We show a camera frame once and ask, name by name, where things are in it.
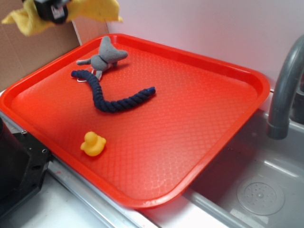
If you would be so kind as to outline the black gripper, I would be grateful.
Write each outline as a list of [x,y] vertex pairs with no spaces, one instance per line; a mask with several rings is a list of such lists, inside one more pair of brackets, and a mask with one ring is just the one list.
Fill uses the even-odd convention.
[[63,24],[68,17],[67,4],[69,0],[35,0],[38,15],[45,21]]

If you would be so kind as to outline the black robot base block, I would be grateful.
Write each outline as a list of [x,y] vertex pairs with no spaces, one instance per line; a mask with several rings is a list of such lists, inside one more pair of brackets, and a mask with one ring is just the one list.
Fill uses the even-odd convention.
[[42,188],[50,150],[30,133],[12,133],[0,121],[0,218]]

